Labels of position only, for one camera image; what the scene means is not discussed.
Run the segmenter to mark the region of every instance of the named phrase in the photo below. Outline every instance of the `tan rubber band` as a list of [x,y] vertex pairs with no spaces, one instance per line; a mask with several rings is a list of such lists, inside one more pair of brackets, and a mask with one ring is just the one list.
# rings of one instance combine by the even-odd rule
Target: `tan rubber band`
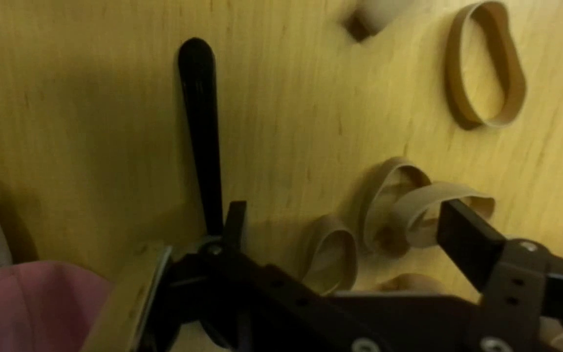
[[[493,57],[501,88],[505,92],[503,110],[484,120],[474,108],[464,86],[462,55],[464,32],[476,20],[486,36]],[[458,12],[447,47],[447,90],[456,122],[464,129],[499,127],[517,120],[527,98],[527,79],[519,61],[517,45],[509,30],[509,10],[501,2],[480,2]]]
[[[402,188],[402,184],[394,184],[396,176],[407,178],[411,188]],[[390,159],[384,165],[384,178],[378,190],[370,190],[370,198],[363,210],[363,243],[366,249],[382,253],[382,241],[380,241],[380,219],[386,219],[386,214],[382,214],[380,204],[386,196],[392,196],[390,204],[396,204],[398,198],[404,194],[433,184],[431,176],[427,176],[415,163],[396,157]]]
[[359,247],[353,231],[327,215],[320,217],[310,233],[308,257],[300,268],[302,282],[323,296],[351,290],[359,276]]
[[443,202],[464,200],[486,219],[495,214],[495,198],[474,192],[460,184],[437,182],[406,194],[390,214],[390,229],[396,237],[406,237],[411,247],[425,249],[437,245],[439,208]]

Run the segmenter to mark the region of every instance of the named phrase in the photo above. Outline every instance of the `wood grain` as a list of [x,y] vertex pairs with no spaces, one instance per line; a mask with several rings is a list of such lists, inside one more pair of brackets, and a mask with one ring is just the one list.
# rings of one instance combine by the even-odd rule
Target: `wood grain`
[[[0,206],[18,259],[110,278],[142,241],[204,233],[175,55],[218,55],[226,200],[249,200],[249,255],[296,272],[304,229],[351,217],[366,174],[409,157],[497,196],[493,223],[563,255],[563,2],[511,0],[529,79],[517,124],[462,131],[445,98],[460,0],[415,0],[359,43],[353,0],[0,0]],[[468,83],[501,104],[480,32]],[[361,288],[427,272],[476,298],[441,251],[368,259]]]

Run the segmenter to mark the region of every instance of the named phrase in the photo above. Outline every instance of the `screw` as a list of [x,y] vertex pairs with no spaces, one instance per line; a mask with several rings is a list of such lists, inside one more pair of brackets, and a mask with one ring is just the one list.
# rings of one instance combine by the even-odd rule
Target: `screw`
[[531,251],[531,253],[536,253],[536,251],[538,251],[536,243],[531,243],[531,241],[521,241],[521,247],[527,249],[527,251]]
[[224,247],[220,247],[220,245],[208,247],[208,253],[214,255],[214,257],[222,257]]
[[511,345],[495,337],[482,339],[480,347],[484,352],[513,352]]
[[380,345],[372,339],[357,339],[353,352],[382,352]]

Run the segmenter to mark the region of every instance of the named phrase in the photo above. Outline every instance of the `wooden panel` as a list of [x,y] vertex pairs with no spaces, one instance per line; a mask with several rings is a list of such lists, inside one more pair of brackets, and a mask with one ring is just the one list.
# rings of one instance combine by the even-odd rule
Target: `wooden panel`
[[[226,198],[251,202],[259,262],[294,272],[306,225],[351,217],[366,174],[396,155],[497,196],[501,231],[563,255],[563,2],[509,2],[531,94],[497,131],[462,131],[447,106],[447,34],[464,4],[415,0],[359,43],[343,26],[351,0],[0,0],[0,204],[17,255],[112,278],[142,241],[185,251],[202,237],[175,86],[192,36],[218,55]],[[492,112],[478,36],[468,79]],[[429,272],[474,298],[441,251],[363,268],[363,288]]]

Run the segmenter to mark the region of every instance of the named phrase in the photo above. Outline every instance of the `metal bolt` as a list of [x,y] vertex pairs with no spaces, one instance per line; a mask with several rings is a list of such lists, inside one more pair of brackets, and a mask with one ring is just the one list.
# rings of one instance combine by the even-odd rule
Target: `metal bolt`
[[484,352],[513,352],[509,343],[495,337],[482,339],[480,347]]
[[531,243],[531,241],[521,241],[521,247],[527,249],[527,251],[531,251],[531,253],[536,253],[536,251],[538,251],[536,243]]
[[224,253],[224,247],[220,247],[220,245],[214,245],[214,247],[210,247],[210,249],[208,249],[208,253],[210,253],[210,255],[214,255],[214,257],[222,257],[222,253]]
[[372,339],[357,339],[353,352],[382,352],[380,345]]

